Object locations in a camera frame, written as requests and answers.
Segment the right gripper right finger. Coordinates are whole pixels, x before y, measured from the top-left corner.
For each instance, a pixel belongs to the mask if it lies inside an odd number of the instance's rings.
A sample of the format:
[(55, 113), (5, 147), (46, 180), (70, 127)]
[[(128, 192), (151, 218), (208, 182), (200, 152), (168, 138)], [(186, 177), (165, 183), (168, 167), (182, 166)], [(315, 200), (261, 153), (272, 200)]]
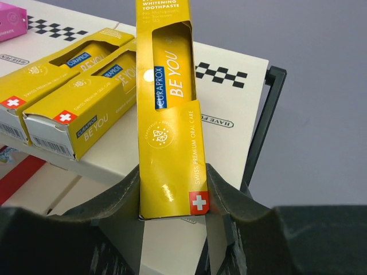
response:
[(366, 206), (267, 208), (206, 167), (212, 274), (365, 274)]

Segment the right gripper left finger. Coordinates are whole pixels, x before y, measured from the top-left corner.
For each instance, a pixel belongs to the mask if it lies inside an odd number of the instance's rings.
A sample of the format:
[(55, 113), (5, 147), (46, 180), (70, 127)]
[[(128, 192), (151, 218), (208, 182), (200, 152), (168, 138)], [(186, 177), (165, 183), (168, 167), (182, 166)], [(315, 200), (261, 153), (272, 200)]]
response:
[(2, 274), (138, 274), (139, 169), (63, 215), (1, 208)]

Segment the yellow toothpaste box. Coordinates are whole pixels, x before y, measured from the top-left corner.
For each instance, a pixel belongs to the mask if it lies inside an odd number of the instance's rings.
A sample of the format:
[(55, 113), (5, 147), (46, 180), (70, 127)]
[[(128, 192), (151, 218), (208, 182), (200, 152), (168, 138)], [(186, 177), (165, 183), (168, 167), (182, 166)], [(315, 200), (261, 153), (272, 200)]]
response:
[(34, 146), (80, 158), (136, 103), (136, 39), (31, 107), (24, 122)]
[(189, 1), (136, 2), (140, 216), (209, 210)]
[(1, 77), (1, 133), (29, 145), (23, 111), (133, 39), (106, 27)]

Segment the beige three-tier shelf rack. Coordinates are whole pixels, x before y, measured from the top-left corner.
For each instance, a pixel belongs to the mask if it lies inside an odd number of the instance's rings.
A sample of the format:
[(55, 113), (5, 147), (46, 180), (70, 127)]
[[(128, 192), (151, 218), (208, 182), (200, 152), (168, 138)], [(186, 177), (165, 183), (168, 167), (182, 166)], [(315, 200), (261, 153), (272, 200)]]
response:
[[(38, 1), (14, 1), (28, 12), (28, 32), (1, 43), (1, 75), (9, 74), (103, 28), (134, 34), (135, 28)], [(259, 109), (267, 61), (194, 43), (206, 161), (233, 187), (243, 173)], [(118, 183), (138, 164), (136, 108), (126, 112), (82, 157), (71, 161), (2, 134), (13, 147), (1, 172), (18, 168), (26, 156), (45, 164), (17, 191), (1, 192), (2, 206), (39, 214), (62, 214)], [(148, 221), (141, 274), (194, 274), (204, 245), (202, 217)]]

